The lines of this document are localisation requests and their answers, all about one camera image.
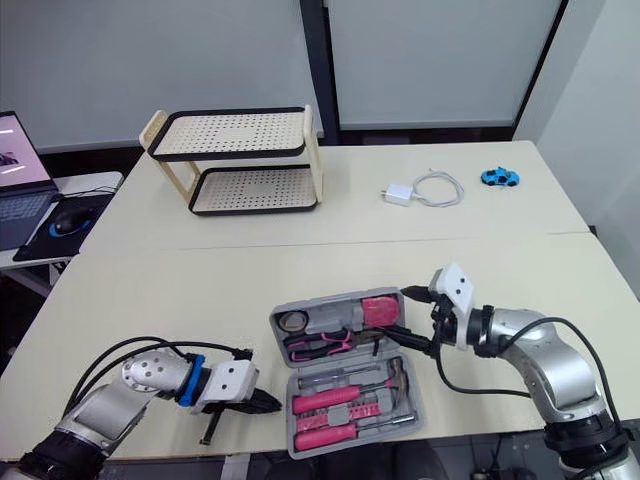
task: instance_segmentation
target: blue toy car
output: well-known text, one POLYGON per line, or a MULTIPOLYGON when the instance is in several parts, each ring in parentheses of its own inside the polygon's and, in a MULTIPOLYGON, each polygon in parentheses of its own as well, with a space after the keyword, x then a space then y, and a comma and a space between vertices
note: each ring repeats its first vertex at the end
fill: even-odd
POLYGON ((520 177, 516 172, 502 167, 482 172, 480 179, 482 183, 490 186, 506 185, 508 187, 515 187, 520 183, 520 177))

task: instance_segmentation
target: tool kit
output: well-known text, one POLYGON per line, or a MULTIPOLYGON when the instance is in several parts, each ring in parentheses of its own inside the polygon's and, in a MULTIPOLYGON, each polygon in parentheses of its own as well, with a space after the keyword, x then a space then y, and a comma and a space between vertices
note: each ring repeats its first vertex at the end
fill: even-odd
POLYGON ((380 327, 403 327, 397 288, 279 305, 271 327, 285 363, 287 448, 294 459, 375 443, 424 423, 413 368, 380 327))

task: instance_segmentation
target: mouse pad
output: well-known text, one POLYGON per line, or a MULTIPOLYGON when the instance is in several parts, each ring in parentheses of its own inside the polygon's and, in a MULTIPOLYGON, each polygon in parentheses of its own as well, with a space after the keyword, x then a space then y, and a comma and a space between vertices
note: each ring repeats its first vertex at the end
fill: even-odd
POLYGON ((93 225, 98 220, 106 206, 113 198, 112 194, 91 195, 86 197, 72 197, 61 200, 53 209, 49 217, 38 227, 31 241, 20 247, 14 255, 16 262, 23 260, 37 260, 40 258, 72 257, 80 252, 80 245, 87 237, 93 225), (94 212, 86 225, 75 233, 64 236, 54 236, 54 219, 65 211, 78 207, 93 208, 94 212))

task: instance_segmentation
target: gray tool case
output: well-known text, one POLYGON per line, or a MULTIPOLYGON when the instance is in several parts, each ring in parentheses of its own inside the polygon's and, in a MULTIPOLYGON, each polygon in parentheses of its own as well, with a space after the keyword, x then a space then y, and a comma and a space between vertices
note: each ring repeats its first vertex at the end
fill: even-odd
POLYGON ((311 349, 330 348, 329 346, 337 347, 340 344, 340 342, 331 343, 317 339, 322 334, 329 334, 336 338, 344 338, 349 331, 352 332, 351 335, 356 335, 358 338, 376 335, 372 333, 378 331, 375 325, 379 325, 380 321, 379 318, 375 319, 376 305, 382 301, 388 306, 391 300, 395 300, 395 303, 391 303, 397 305, 397 311, 395 313, 387 311, 386 321, 390 321, 391 315, 395 317, 391 320, 393 324, 404 326, 404 298, 395 287, 376 288, 287 303, 275 307, 271 312, 270 323, 280 352, 285 363, 295 369, 287 384, 285 400, 287 449, 292 458, 308 458, 379 442, 415 432, 424 424, 422 402, 414 370, 408 357, 400 353, 400 345, 393 340, 381 336, 377 342, 359 344, 350 350, 325 354, 313 359, 306 359, 309 356, 308 352, 299 353, 298 350, 308 347, 311 349), (310 335, 315 335, 315 337, 311 337, 314 338, 313 341, 301 340, 310 335), (294 399, 296 397, 314 395, 347 386, 362 387, 384 383, 392 376, 391 365, 398 365, 397 360, 391 363, 390 361, 397 358, 402 361, 407 379, 406 395, 402 398, 398 395, 398 390, 380 386, 358 396, 356 400, 349 403, 327 406, 305 412, 302 415, 294 413, 294 399), (407 416, 411 414, 415 416, 415 419, 407 420, 407 416), (355 415, 357 419, 353 420, 352 415, 355 415), (303 440, 308 442, 309 439, 308 436, 304 439, 297 437, 300 435, 300 428, 308 429, 304 433, 316 432, 314 435, 317 435, 321 428, 343 426, 352 429, 349 424, 355 422, 359 429, 397 418, 404 418, 404 422, 387 424, 379 428, 362 429, 357 431, 356 438, 344 439, 338 443, 305 448, 304 450, 297 447, 303 440))

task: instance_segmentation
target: pliers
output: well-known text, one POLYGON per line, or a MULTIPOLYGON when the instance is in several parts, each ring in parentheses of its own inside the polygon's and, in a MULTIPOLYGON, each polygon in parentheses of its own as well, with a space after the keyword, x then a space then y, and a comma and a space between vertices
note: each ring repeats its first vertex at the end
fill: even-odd
POLYGON ((377 330, 353 332, 343 328, 337 332, 292 335, 284 340, 284 346, 289 352, 289 358, 292 361, 304 362, 352 350, 358 345, 375 342, 383 335, 383 332, 377 330), (312 342, 325 342, 326 345, 311 348, 312 342))

